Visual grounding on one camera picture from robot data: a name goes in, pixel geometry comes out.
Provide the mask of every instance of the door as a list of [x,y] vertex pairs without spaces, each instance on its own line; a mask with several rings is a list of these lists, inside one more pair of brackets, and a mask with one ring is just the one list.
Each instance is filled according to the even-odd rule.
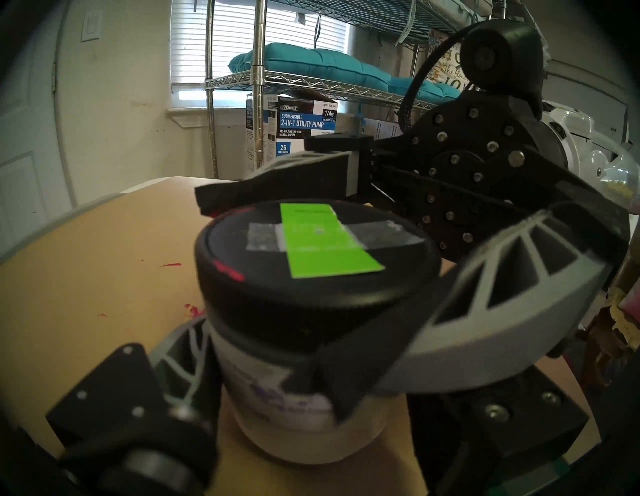
[[0,255],[71,210],[52,86],[63,12],[60,2],[0,84]]

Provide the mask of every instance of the seat cushion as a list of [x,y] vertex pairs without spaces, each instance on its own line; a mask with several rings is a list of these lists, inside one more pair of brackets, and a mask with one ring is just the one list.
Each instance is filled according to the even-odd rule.
[[[389,91],[396,95],[406,95],[410,84],[410,77],[392,77],[389,82]],[[454,100],[459,94],[460,90],[448,84],[424,81],[420,86],[416,99],[433,104],[441,104]]]
[[[231,72],[251,69],[253,51],[231,59]],[[354,57],[326,49],[306,49],[286,43],[270,43],[264,48],[264,67],[267,70],[301,74],[346,84],[357,84],[387,92],[389,76],[386,72]]]

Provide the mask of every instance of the window blinds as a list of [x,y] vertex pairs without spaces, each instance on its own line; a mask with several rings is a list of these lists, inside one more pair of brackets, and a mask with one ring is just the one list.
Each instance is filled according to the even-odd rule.
[[[314,47],[317,14],[305,15],[306,23],[296,20],[296,12],[269,7],[265,44],[288,43],[304,48]],[[216,2],[213,17],[213,77],[225,76],[236,55],[253,49],[253,5]],[[172,86],[198,86],[205,77],[206,0],[173,0],[171,9],[170,58]],[[317,48],[346,52],[348,25],[322,16]]]

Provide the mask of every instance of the wooden table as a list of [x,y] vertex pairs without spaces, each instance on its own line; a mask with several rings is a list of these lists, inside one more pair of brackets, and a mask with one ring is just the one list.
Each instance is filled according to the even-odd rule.
[[[63,394],[116,347],[136,341],[151,350],[191,318],[185,305],[203,307],[193,242],[208,219],[193,188],[210,181],[174,177],[110,200],[0,266],[0,401],[10,420],[54,455],[62,446],[44,416]],[[591,415],[563,359],[537,365]],[[599,441],[591,419],[566,459]],[[221,461],[210,494],[425,492],[403,397],[378,439],[338,463],[300,467],[266,456],[242,434],[226,396],[218,443]]]

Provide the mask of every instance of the wall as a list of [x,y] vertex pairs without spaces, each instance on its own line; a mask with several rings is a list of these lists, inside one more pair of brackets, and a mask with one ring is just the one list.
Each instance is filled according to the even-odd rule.
[[[78,204],[156,177],[212,177],[207,128],[183,129],[166,115],[170,5],[71,0],[57,97],[61,146]],[[81,43],[89,10],[103,10],[102,33]],[[216,139],[221,179],[238,179],[244,127],[216,126]]]
[[[547,39],[547,70],[597,88],[628,105],[630,138],[640,147],[640,102],[624,61],[575,0],[523,0]],[[634,156],[640,160],[638,150]]]

